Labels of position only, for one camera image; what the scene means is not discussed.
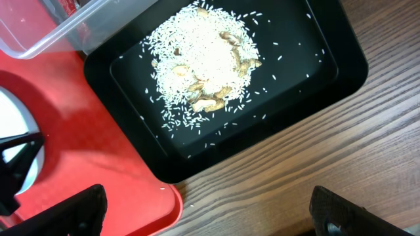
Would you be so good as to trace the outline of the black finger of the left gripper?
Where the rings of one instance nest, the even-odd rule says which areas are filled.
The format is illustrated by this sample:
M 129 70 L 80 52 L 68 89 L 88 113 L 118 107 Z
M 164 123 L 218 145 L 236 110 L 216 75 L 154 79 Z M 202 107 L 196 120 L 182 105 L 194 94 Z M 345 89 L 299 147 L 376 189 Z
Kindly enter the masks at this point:
M 23 186 L 33 160 L 45 141 L 41 132 L 27 132 L 16 136 L 1 138 L 1 154 L 6 149 L 24 145 L 8 163 L 1 157 L 1 215 L 10 216 L 19 207 L 20 203 L 15 195 Z

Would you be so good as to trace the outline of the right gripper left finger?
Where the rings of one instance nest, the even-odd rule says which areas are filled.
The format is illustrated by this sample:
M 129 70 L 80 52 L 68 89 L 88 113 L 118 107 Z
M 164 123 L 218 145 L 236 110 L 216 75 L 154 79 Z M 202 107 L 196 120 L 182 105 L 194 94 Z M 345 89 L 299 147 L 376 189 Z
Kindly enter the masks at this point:
M 108 201 L 95 184 L 1 232 L 1 236 L 99 236 Z

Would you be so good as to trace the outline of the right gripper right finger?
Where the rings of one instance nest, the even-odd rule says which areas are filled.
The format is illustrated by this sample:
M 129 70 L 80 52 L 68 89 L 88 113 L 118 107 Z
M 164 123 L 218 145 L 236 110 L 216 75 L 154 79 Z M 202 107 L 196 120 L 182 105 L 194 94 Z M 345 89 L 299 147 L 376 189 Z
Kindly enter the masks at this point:
M 322 186 L 314 187 L 309 212 L 315 235 L 411 236 Z

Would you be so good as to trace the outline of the light blue plate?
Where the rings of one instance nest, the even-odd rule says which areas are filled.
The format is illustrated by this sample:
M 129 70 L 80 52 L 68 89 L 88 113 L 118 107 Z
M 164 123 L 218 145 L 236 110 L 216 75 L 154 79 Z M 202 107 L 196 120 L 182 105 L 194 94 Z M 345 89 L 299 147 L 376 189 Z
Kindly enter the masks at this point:
M 40 131 L 29 109 L 10 91 L 1 87 L 1 138 Z M 17 195 L 35 183 L 45 160 L 44 146 L 38 151 Z

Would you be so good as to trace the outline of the red snack wrapper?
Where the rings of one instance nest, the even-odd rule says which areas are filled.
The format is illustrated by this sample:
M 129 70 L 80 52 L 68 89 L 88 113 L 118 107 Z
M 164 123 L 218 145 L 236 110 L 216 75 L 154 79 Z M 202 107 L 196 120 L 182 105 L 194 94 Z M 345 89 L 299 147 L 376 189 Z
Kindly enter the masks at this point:
M 79 0 L 58 0 L 58 4 L 68 16 L 71 16 L 81 8 Z

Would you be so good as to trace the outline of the rice and food scraps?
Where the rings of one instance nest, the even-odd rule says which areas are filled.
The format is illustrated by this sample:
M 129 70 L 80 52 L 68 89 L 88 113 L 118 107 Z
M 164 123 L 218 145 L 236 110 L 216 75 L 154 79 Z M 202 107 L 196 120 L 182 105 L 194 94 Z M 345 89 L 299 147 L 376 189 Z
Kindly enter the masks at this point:
M 330 59 L 307 1 L 177 1 L 110 72 L 159 145 L 185 159 L 250 126 Z

